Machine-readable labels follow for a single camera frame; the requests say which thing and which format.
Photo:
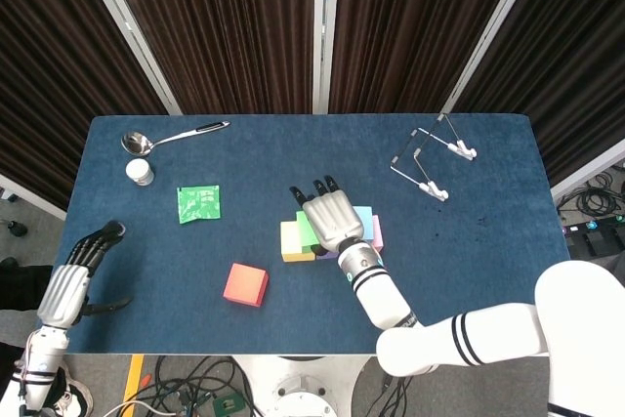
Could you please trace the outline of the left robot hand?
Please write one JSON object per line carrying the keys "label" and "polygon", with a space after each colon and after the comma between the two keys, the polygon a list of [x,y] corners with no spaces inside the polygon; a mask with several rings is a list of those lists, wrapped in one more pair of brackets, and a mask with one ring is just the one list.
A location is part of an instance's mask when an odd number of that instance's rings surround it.
{"label": "left robot hand", "polygon": [[126,297],[109,304],[90,304],[88,296],[104,255],[123,239],[125,231],[121,223],[109,221],[74,244],[66,262],[53,272],[39,305],[37,316],[44,326],[69,329],[83,316],[113,313],[132,302],[132,297]]}

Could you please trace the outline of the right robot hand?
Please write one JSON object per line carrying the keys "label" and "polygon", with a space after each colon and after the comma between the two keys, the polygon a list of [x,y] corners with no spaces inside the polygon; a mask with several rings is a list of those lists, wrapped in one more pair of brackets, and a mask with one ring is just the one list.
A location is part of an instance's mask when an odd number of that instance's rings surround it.
{"label": "right robot hand", "polygon": [[341,253],[346,246],[363,241],[364,225],[336,180],[325,175],[313,185],[317,194],[305,195],[295,186],[289,190],[309,221],[316,237],[315,249]]}

